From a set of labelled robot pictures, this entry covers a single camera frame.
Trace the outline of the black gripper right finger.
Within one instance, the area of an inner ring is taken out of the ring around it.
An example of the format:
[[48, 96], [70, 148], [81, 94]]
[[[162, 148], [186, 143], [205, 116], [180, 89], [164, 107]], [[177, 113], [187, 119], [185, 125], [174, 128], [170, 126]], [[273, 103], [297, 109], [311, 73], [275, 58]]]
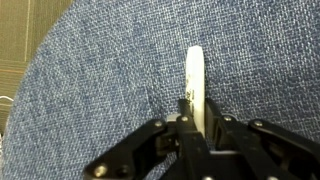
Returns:
[[320, 145], [263, 119], [247, 124], [205, 99], [207, 137], [217, 151], [235, 151], [258, 180], [319, 180]]

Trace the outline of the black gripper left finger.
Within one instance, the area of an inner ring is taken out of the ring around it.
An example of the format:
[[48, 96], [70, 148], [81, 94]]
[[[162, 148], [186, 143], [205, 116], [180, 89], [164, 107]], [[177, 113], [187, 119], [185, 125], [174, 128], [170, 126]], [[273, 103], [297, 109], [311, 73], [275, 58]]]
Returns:
[[178, 105], [180, 115], [175, 121], [148, 121], [90, 162], [83, 170], [83, 179], [141, 180], [172, 152], [176, 153], [177, 159], [161, 180], [210, 178], [210, 154], [195, 127], [189, 102], [180, 99]]

